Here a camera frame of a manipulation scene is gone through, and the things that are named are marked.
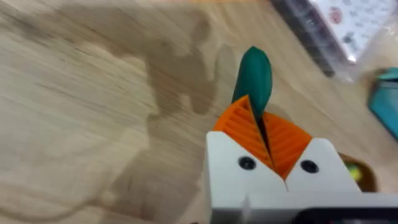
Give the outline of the left gripper white and orange left finger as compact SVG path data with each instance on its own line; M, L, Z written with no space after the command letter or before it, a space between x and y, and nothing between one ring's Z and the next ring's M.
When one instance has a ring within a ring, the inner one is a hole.
M213 218L276 218L286 192L257 127L250 100L232 103L206 135L206 184Z

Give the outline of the left gripper white and orange right finger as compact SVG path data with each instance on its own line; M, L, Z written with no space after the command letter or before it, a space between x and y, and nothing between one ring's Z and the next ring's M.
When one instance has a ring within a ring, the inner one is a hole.
M274 114L263 118L273 170L289 192L361 191L329 140Z

